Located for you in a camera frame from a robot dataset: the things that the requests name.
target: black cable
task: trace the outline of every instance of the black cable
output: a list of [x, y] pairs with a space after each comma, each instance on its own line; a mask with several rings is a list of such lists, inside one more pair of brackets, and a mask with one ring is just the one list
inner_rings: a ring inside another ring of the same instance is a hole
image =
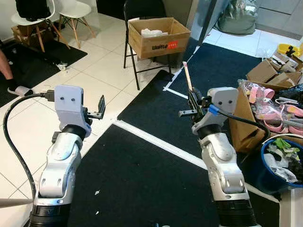
[[35, 194], [36, 194], [36, 186], [35, 186], [35, 182], [33, 179], [32, 174], [30, 173], [30, 170], [26, 164], [26, 162], [24, 161], [23, 157], [21, 156], [21, 154], [19, 153], [18, 149], [15, 147], [13, 141], [11, 140], [10, 136], [9, 136], [9, 131], [8, 131], [8, 119], [9, 119], [9, 114], [11, 113], [11, 111], [21, 102], [28, 100], [30, 98], [35, 98], [35, 97], [44, 97], [45, 94], [44, 93], [40, 93], [40, 94], [33, 94], [33, 95], [29, 95], [29, 96], [25, 96], [22, 97], [20, 99], [18, 99], [17, 101], [15, 101], [6, 111], [5, 115], [4, 115], [4, 119], [3, 119], [3, 131], [4, 131], [4, 136], [5, 139], [7, 140], [9, 146], [12, 148], [13, 152], [15, 153], [15, 155], [17, 156], [17, 158], [19, 159], [27, 177], [30, 183], [30, 187], [32, 189], [32, 196], [33, 199], [35, 198]]
[[234, 116], [234, 115], [232, 115], [232, 114], [229, 114], [229, 113], [227, 113], [227, 112], [225, 112], [225, 111], [223, 111], [223, 110], [221, 110], [221, 109], [219, 109], [218, 113], [219, 113], [219, 114], [222, 114], [222, 115], [224, 115], [224, 116], [226, 116], [226, 117], [232, 118], [232, 119], [234, 119], [234, 120], [237, 120], [237, 121], [240, 121], [240, 122], [244, 122], [244, 123], [246, 123], [246, 124], [251, 124], [251, 125], [257, 126], [258, 128], [261, 128], [262, 130], [264, 130], [264, 131], [265, 131], [265, 135], [264, 135], [264, 137], [262, 138], [262, 140], [255, 146], [255, 148], [257, 148], [259, 145], [261, 145], [261, 144], [262, 144], [265, 140], [267, 140], [267, 139], [269, 138], [269, 136], [270, 136], [270, 131], [269, 131], [269, 129], [268, 129], [265, 125], [263, 125], [263, 124], [260, 124], [260, 123], [258, 123], [258, 122], [253, 122], [253, 121], [250, 121], [250, 120], [247, 120], [247, 119], [244, 119], [244, 118], [236, 117], [236, 116]]

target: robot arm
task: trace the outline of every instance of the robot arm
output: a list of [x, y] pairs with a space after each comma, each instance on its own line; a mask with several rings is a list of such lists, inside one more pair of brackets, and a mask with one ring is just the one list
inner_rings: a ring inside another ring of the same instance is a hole
[[191, 110], [180, 111], [179, 116], [191, 116], [192, 132], [199, 136], [220, 226], [259, 227], [243, 174], [237, 166], [236, 152], [226, 134], [221, 132], [227, 117], [218, 114], [218, 110], [234, 113], [238, 90], [232, 87], [213, 88], [207, 95], [202, 97], [197, 89], [189, 89], [188, 104]]
[[83, 89], [80, 87], [57, 86], [50, 100], [55, 102], [61, 132], [54, 134], [54, 144], [47, 152], [46, 167], [31, 212], [31, 227], [67, 226], [82, 142], [91, 133], [91, 118], [102, 119], [105, 111], [102, 96], [99, 112], [88, 113], [83, 107]]

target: person's leg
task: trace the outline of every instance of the person's leg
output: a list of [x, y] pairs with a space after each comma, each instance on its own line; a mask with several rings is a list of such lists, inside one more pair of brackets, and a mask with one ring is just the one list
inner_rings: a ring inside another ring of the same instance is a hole
[[11, 72], [9, 63], [4, 53], [0, 50], [0, 71], [4, 75], [7, 84], [8, 84], [8, 92], [13, 93], [19, 96], [27, 96], [33, 94], [33, 91], [25, 88], [23, 86], [19, 86], [17, 82], [14, 80], [13, 73]]

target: blue connector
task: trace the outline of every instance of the blue connector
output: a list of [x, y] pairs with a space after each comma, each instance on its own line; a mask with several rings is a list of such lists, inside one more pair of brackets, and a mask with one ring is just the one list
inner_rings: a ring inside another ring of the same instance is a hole
[[217, 116], [220, 109], [216, 107], [215, 105], [211, 104], [208, 108], [208, 111], [211, 112], [213, 115]]

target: black folding chair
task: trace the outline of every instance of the black folding chair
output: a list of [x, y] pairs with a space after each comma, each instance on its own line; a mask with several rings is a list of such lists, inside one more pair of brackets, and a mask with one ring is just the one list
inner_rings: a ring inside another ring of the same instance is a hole
[[169, 75], [171, 76], [171, 67], [170, 67], [169, 54], [167, 54], [167, 60], [168, 60], [167, 65], [137, 71], [136, 65], [134, 62], [134, 56], [136, 54], [133, 53], [133, 49], [130, 45], [129, 45], [129, 48], [130, 48], [131, 54], [126, 55], [127, 45], [129, 44], [128, 43], [128, 20], [133, 19], [133, 18], [138, 18], [138, 17], [144, 17], [144, 18], [166, 17], [166, 11], [165, 11], [162, 0], [143, 0], [143, 1], [142, 0], [126, 0], [125, 4], [124, 4], [124, 18], [125, 18], [125, 25], [126, 25], [124, 69], [125, 69], [125, 64], [126, 64], [126, 58], [132, 57], [134, 75], [135, 75], [136, 83], [137, 83], [137, 89], [140, 90], [139, 81], [138, 81], [138, 77], [137, 77], [138, 73], [149, 71], [149, 70], [155, 70], [155, 69], [159, 69], [159, 68], [163, 68], [163, 67], [168, 67]]

